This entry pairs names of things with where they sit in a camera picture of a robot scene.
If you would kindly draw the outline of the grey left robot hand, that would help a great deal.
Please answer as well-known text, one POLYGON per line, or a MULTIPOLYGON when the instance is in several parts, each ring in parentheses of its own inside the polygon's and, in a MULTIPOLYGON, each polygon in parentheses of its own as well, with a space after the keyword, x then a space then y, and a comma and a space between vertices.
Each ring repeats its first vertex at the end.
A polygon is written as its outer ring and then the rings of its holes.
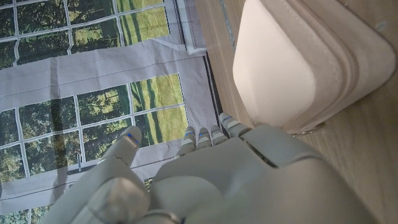
POLYGON ((279 128, 189 127, 150 187, 131 170, 142 134, 126 128, 44 223, 376 223, 317 151, 279 128))

